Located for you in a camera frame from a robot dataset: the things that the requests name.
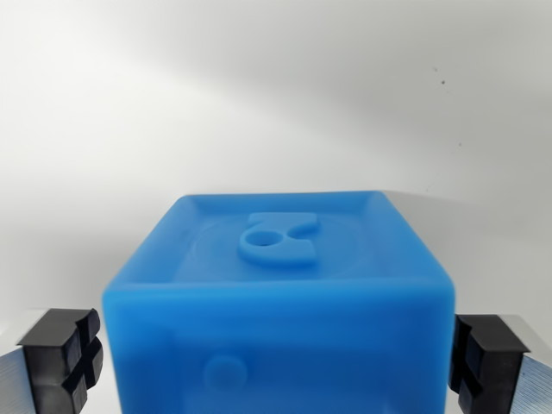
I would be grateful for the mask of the black-padded silver gripper left finger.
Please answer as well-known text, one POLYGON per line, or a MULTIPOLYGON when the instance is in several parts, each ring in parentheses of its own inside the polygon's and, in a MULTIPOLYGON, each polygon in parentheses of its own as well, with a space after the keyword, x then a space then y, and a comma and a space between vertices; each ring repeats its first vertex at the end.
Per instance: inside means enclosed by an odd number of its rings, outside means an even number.
POLYGON ((80 413, 100 377, 101 322, 91 309, 32 309, 1 334, 2 413, 80 413))

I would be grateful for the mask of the black-padded silver gripper right finger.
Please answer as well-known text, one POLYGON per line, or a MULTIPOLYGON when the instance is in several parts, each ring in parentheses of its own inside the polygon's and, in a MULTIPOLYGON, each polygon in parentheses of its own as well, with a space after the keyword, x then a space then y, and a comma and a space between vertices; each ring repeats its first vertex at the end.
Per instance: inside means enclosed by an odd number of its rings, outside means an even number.
POLYGON ((516 315, 456 315, 448 386, 464 413, 550 413, 551 346, 516 315))

